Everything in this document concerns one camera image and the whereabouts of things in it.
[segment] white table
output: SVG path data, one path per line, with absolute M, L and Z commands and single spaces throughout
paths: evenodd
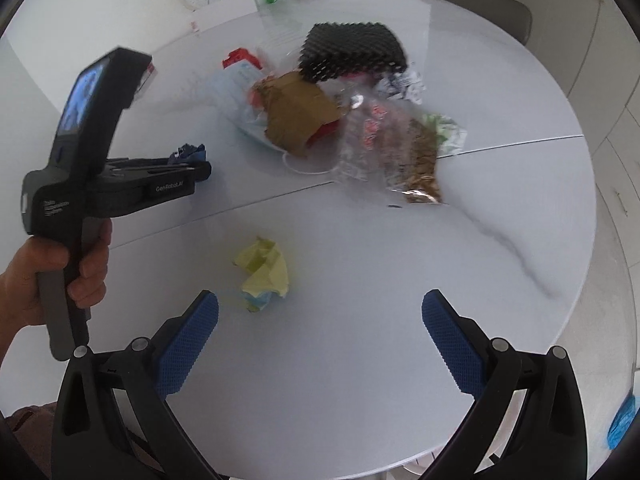
M 197 81 L 229 51 L 270 37 L 286 52 L 326 21 L 386 23 L 424 76 L 425 107 L 468 128 L 465 153 L 438 163 L 448 205 L 388 208 L 326 175 L 291 173 L 194 101 Z M 91 345 L 122 348 L 202 288 L 215 292 L 218 327 L 168 402 L 218 472 L 360 476 L 443 444 L 471 398 L 422 325 L 432 288 L 489 337 L 537 352 L 556 340 L 589 265 L 593 175 L 566 98 L 506 33 L 439 0 L 290 0 L 154 60 L 158 78 L 123 116 L 111 154 L 161 156 L 204 142 L 214 172 L 194 196 L 116 220 Z M 250 314 L 231 260 L 256 235 L 280 244 L 291 289 Z M 26 364 L 18 352 L 4 372 L 17 374 L 18 359 L 22 370 L 50 362 L 30 354 Z

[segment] floor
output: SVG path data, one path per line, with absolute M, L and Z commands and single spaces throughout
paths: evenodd
M 569 353 L 582 396 L 589 476 L 609 455 L 607 431 L 631 390 L 636 366 L 631 280 L 618 232 L 600 192 L 597 219 L 591 267 L 574 313 L 558 340 Z M 395 480 L 418 478 L 404 468 L 390 473 Z

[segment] yellow paper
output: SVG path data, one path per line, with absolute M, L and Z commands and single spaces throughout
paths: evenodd
M 254 298 L 264 292 L 275 292 L 281 298 L 289 291 L 287 264 L 278 244 L 258 237 L 258 241 L 242 250 L 234 263 L 251 276 L 242 284 L 242 291 Z

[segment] crumpled yellow paper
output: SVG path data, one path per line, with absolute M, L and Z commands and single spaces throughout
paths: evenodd
M 251 312 L 264 309 L 274 292 L 284 298 L 289 291 L 287 264 L 278 244 L 257 238 L 255 244 L 240 251 L 234 259 L 235 265 L 251 275 L 241 287 L 247 309 Z

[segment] display screen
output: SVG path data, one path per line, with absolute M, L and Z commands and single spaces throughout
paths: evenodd
M 106 59 L 99 64 L 93 65 L 78 77 L 66 102 L 65 111 L 62 113 L 57 136 L 73 135 L 78 132 L 78 126 L 82 124 L 87 114 L 91 98 L 107 62 L 108 60 Z

